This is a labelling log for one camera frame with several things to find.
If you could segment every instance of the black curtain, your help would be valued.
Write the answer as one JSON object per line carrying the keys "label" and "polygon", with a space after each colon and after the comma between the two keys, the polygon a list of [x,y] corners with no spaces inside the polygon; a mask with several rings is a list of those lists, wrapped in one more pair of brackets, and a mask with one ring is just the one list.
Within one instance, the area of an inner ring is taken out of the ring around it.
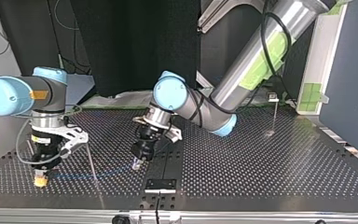
{"label": "black curtain", "polygon": [[72,0],[97,91],[152,89],[170,70],[194,87],[198,0]]}

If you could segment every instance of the small yellow object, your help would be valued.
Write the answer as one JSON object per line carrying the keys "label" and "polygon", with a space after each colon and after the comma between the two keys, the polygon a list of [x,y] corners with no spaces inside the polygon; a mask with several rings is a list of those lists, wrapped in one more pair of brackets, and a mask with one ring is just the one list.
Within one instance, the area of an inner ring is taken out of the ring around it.
{"label": "small yellow object", "polygon": [[30,96],[34,100],[46,100],[48,98],[48,91],[31,91]]}
{"label": "small yellow object", "polygon": [[48,179],[45,176],[35,176],[34,177],[34,185],[43,188],[48,185]]}

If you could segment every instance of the sticker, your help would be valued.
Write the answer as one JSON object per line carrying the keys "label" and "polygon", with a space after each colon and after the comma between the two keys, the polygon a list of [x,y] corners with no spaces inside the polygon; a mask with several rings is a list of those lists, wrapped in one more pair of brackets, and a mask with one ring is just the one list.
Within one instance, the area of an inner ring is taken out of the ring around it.
{"label": "sticker", "polygon": [[34,100],[46,100],[48,98],[48,91],[31,91],[30,96]]}
{"label": "sticker", "polygon": [[40,138],[40,137],[36,137],[36,136],[32,135],[31,139],[33,140],[33,142],[40,143],[40,144],[50,144],[51,143],[50,138]]}
{"label": "sticker", "polygon": [[[275,33],[269,39],[268,53],[275,70],[278,70],[283,65],[281,59],[286,52],[286,46],[287,39],[284,33]],[[272,75],[264,50],[258,52],[258,55],[255,56],[249,67],[240,83],[240,86],[247,90],[254,90],[263,79],[269,79]]]}

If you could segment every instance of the black metal table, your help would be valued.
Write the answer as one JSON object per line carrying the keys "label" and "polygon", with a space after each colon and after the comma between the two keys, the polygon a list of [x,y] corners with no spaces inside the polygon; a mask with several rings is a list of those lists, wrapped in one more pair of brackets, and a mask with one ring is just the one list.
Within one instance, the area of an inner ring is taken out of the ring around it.
{"label": "black metal table", "polygon": [[[358,213],[358,159],[291,108],[249,108],[234,132],[218,137],[177,118],[184,140],[164,147],[140,171],[131,144],[143,110],[86,110],[72,117],[90,135],[48,187],[11,152],[0,159],[0,208],[197,212]],[[176,179],[175,194],[145,194],[148,179]]]}

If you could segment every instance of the light blue joint cap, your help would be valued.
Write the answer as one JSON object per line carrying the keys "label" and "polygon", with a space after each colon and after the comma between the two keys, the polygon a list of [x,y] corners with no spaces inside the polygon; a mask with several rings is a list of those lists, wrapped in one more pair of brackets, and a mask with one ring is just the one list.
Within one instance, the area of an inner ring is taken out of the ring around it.
{"label": "light blue joint cap", "polygon": [[225,126],[211,133],[214,133],[221,137],[225,137],[232,132],[232,129],[235,127],[236,123],[237,123],[237,115],[232,115],[231,119],[225,124]]}
{"label": "light blue joint cap", "polygon": [[186,82],[183,77],[176,75],[175,73],[169,72],[169,71],[162,72],[161,77],[159,77],[159,79],[163,79],[165,77],[177,77],[177,78],[181,79],[183,82]]}
{"label": "light blue joint cap", "polygon": [[172,73],[163,72],[153,90],[156,103],[166,110],[180,108],[187,99],[185,80]]}
{"label": "light blue joint cap", "polygon": [[67,85],[67,81],[66,81],[67,75],[68,74],[66,74],[66,72],[61,69],[49,68],[49,67],[36,67],[34,69],[34,74],[33,74],[33,76],[35,77],[49,78],[61,82],[64,85]]}
{"label": "light blue joint cap", "polygon": [[31,87],[16,77],[0,77],[0,116],[19,115],[34,106]]}

